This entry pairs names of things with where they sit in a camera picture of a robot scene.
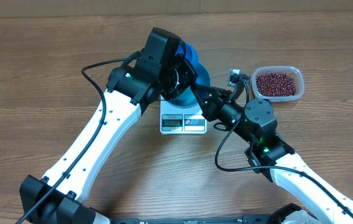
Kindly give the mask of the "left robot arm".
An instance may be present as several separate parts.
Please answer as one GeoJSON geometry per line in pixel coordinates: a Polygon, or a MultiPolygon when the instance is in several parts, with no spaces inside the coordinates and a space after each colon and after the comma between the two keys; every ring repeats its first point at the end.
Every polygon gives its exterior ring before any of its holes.
{"type": "Polygon", "coordinates": [[[154,27],[142,50],[119,59],[106,89],[82,75],[98,91],[101,102],[67,152],[41,179],[27,176],[20,186],[24,215],[18,223],[110,223],[111,219],[86,207],[90,190],[108,157],[142,116],[148,105],[173,100],[197,79],[186,58],[186,45],[177,35],[154,27]]]}

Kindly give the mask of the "blue plastic scoop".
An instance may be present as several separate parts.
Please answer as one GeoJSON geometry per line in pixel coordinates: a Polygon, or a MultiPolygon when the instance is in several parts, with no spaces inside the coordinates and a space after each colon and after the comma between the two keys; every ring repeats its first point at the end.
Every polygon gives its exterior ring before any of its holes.
{"type": "Polygon", "coordinates": [[[182,54],[192,64],[193,68],[196,69],[199,64],[199,56],[196,49],[185,42],[185,44],[179,44],[176,54],[182,54]]]}

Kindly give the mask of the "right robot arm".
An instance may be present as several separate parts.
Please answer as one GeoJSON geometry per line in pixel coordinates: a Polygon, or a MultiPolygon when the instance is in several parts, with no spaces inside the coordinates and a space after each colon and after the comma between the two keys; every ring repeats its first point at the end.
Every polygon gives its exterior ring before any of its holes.
{"type": "Polygon", "coordinates": [[[249,143],[249,169],[292,194],[321,223],[353,223],[353,200],[341,194],[304,162],[277,133],[269,100],[235,102],[237,93],[194,84],[191,90],[208,121],[219,120],[249,143]]]}

